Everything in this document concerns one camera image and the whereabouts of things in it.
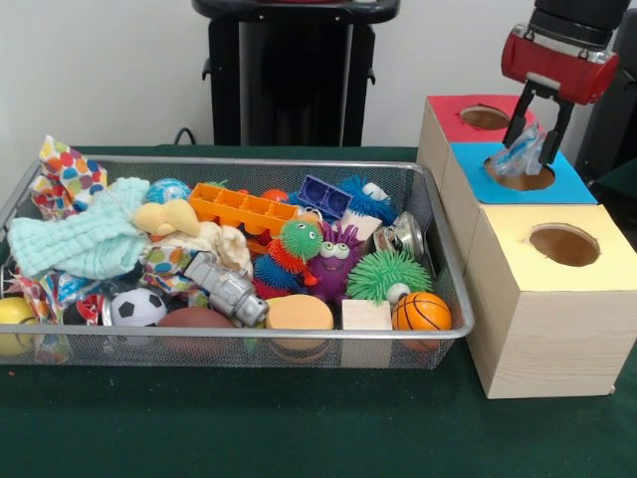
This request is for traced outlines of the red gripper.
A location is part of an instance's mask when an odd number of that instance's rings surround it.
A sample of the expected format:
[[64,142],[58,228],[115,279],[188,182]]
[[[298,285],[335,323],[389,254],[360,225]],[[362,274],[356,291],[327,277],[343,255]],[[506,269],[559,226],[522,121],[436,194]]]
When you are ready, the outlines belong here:
[[610,86],[619,67],[612,51],[593,51],[536,33],[518,24],[509,34],[502,52],[505,77],[525,83],[503,138],[510,148],[524,132],[526,113],[541,85],[555,91],[549,98],[558,105],[555,124],[544,137],[539,162],[552,164],[568,128],[574,104],[599,100]]

